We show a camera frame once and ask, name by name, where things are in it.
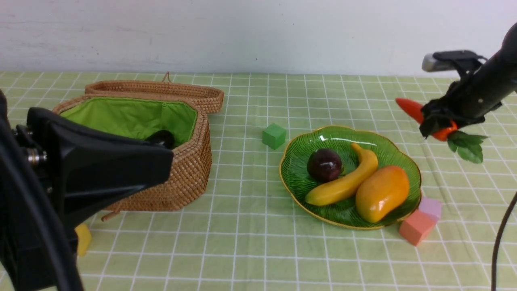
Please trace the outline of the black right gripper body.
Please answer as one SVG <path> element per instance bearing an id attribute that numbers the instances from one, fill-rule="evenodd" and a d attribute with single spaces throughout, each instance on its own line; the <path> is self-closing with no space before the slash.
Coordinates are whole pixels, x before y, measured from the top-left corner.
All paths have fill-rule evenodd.
<path id="1" fill-rule="evenodd" d="M 498 109 L 516 91 L 516 58 L 491 57 L 482 66 L 449 86 L 447 92 L 423 106 L 423 137 L 455 121 L 459 128 L 483 123 L 485 115 Z"/>

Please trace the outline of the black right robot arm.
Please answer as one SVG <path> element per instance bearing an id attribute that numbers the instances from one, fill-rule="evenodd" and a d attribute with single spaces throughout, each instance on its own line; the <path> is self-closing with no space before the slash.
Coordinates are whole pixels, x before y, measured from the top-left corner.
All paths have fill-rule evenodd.
<path id="1" fill-rule="evenodd" d="M 460 79 L 445 95 L 423 106 L 420 133 L 428 137 L 456 123 L 458 128 L 483 123 L 484 116 L 502 106 L 517 89 L 517 26 L 506 33 L 502 46 L 490 58 L 469 50 L 425 55 L 425 72 L 457 71 Z"/>

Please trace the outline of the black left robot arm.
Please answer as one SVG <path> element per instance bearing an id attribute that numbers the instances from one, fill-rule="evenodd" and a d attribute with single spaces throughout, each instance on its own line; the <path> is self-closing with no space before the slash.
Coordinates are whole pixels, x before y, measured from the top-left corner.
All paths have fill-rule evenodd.
<path id="1" fill-rule="evenodd" d="M 14 129 L 1 94 L 1 264 L 15 291 L 84 289 L 76 231 L 105 207 L 166 182 L 173 152 L 44 108 Z"/>

